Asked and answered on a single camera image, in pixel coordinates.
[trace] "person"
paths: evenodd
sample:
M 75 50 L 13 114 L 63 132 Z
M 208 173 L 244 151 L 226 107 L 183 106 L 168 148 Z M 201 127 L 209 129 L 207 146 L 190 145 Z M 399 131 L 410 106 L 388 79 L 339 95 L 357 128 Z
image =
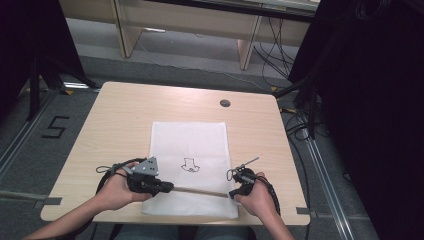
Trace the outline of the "person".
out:
M 128 167 L 134 166 L 136 163 L 131 163 Z M 152 197 L 148 193 L 134 193 L 131 192 L 128 188 L 127 181 L 124 177 L 126 176 L 125 171 L 119 169 L 115 174 L 110 177 L 103 188 L 91 199 L 75 208 L 74 210 L 68 212 L 57 220 L 47 224 L 46 226 L 38 229 L 37 231 L 29 234 L 24 237 L 24 240 L 29 239 L 48 239 L 63 236 L 67 233 L 70 233 L 84 223 L 92 219 L 97 214 L 106 211 L 106 210 L 118 210 L 129 203 L 132 202 L 143 202 Z M 265 177 L 264 173 L 258 173 L 258 176 Z M 257 216 L 265 228 L 269 231 L 271 236 L 276 240 L 291 240 L 294 239 L 288 230 L 287 226 L 278 215 L 275 210 L 274 202 L 271 196 L 268 193 L 268 189 L 261 181 L 256 181 L 253 185 L 252 192 L 248 196 L 236 195 L 235 200 L 238 201 L 244 208 L 252 215 Z M 121 233 L 117 236 L 116 239 L 125 239 L 125 228 L 124 225 L 122 236 Z M 211 227 L 214 228 L 210 232 L 223 231 L 226 234 L 231 232 L 227 227 Z M 198 231 L 206 230 L 208 227 L 199 228 Z M 150 236 L 146 239 L 156 239 L 156 236 Z

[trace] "gray carpet floor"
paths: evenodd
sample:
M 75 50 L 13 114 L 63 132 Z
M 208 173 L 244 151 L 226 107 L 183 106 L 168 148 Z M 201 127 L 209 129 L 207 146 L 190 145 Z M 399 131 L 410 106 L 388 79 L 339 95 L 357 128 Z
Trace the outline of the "gray carpet floor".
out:
M 153 38 L 142 38 L 144 39 L 144 46 L 150 49 L 161 49 L 161 51 L 152 52 L 147 59 L 144 59 L 146 56 L 141 57 L 142 49 L 136 50 L 134 59 L 122 59 L 119 57 L 116 45 L 110 47 L 108 45 L 110 42 L 106 40 L 96 42 L 89 39 L 84 35 L 84 30 L 81 30 L 80 27 L 79 24 L 76 24 L 76 29 L 79 32 L 73 32 L 73 36 L 80 53 L 81 62 L 87 75 L 100 84 L 108 80 L 114 80 L 254 93 L 269 93 L 270 84 L 279 87 L 289 85 L 287 81 L 282 81 L 275 73 L 265 72 L 263 74 L 262 64 L 258 57 L 252 56 L 251 68 L 248 71 L 237 69 L 237 55 L 235 55 L 236 57 L 233 56 L 237 54 L 236 46 L 228 39 L 214 38 L 208 40 L 206 44 L 208 45 L 210 42 L 220 46 L 227 46 L 228 44 L 228 48 L 232 52 L 228 58 L 225 56 L 228 55 L 229 51 L 220 52 L 221 56 L 218 54 L 212 57 L 198 56 L 199 53 L 193 50 L 184 51 L 184 48 L 192 48 L 191 46 L 185 46 L 183 43 L 188 41 L 187 37 L 179 33 L 168 33 L 165 39 L 161 40 L 156 39 L 153 41 Z M 169 44 L 167 41 L 170 41 L 168 38 L 171 37 L 179 39 L 182 42 L 180 44 L 182 46 L 167 52 L 163 46 L 166 46 L 167 43 Z M 94 54 L 92 52 L 94 50 L 90 50 L 93 48 L 102 49 L 100 52 L 97 51 L 98 49 L 95 50 L 96 53 Z M 207 66 L 207 70 L 210 71 L 160 66 L 157 63 L 152 63 L 151 57 L 155 57 L 155 61 L 183 58 L 186 61 L 184 62 L 185 67 L 199 64 L 199 61 L 191 64 L 195 59 L 207 60 L 207 64 L 203 65 L 202 69 Z M 222 67 L 220 58 L 224 58 L 222 61 L 231 64 L 224 64 L 225 67 Z M 216 73 L 216 71 L 225 72 L 226 74 Z M 68 76 L 63 76 L 63 78 L 65 81 L 75 81 Z M 279 106 L 281 108 L 293 107 L 292 102 L 295 96 L 296 93 L 292 93 L 279 99 Z M 71 95 L 56 94 L 28 141 L 5 175 L 0 179 L 0 191 L 48 195 L 96 97 L 97 93 L 88 91 L 75 91 Z M 6 151 L 7 146 L 25 124 L 28 106 L 29 92 L 23 91 L 8 117 L 0 123 L 0 154 Z M 48 129 L 55 116 L 69 117 L 69 119 L 59 119 L 56 123 L 56 125 L 66 128 L 65 131 L 57 139 L 43 138 L 43 135 L 57 134 L 57 130 Z M 288 124 L 287 129 L 298 124 L 295 119 L 290 120 L 293 117 L 292 114 L 283 113 L 281 116 L 282 124 Z M 325 119 L 320 117 L 319 120 L 323 124 L 319 124 L 315 129 L 317 144 L 352 227 L 353 235 L 356 239 L 378 239 L 354 187 L 343 177 L 343 162 L 334 148 L 331 134 L 325 129 Z M 309 199 L 310 209 L 315 213 L 309 226 L 290 226 L 290 230 L 296 239 L 305 239 L 306 236 L 311 240 L 340 239 L 339 231 L 331 214 L 307 145 L 305 141 L 298 140 L 293 135 L 290 135 L 290 137 L 294 143 L 291 146 L 292 154 L 305 199 Z M 41 209 L 35 201 L 0 198 L 0 239 L 19 239 L 44 225 L 45 222 L 39 217 L 40 211 Z M 113 224 L 99 223 L 94 239 L 108 239 L 112 227 Z M 263 227 L 254 227 L 254 230 L 259 240 L 271 239 L 269 233 Z M 79 239 L 89 239 L 93 232 L 94 224 Z

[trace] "white cloth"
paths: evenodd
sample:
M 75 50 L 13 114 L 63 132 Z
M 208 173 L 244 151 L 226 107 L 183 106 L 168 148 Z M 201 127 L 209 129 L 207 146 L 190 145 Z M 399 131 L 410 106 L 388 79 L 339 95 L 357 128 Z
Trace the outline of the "white cloth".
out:
M 231 168 L 225 123 L 154 122 L 150 156 L 158 162 L 162 181 L 176 187 L 228 193 Z M 214 216 L 237 218 L 235 201 L 229 198 L 174 192 L 159 193 L 142 204 L 151 215 Z

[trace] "right hand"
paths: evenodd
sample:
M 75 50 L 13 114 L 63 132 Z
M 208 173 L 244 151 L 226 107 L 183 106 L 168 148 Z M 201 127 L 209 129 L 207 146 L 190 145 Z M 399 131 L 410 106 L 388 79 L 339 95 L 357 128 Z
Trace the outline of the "right hand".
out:
M 265 174 L 259 172 L 256 176 L 265 177 Z M 248 196 L 235 195 L 234 199 L 241 203 L 250 214 L 260 219 L 264 216 L 269 216 L 269 214 L 278 214 L 274 201 L 268 193 L 268 188 L 259 180 L 255 181 L 252 192 Z

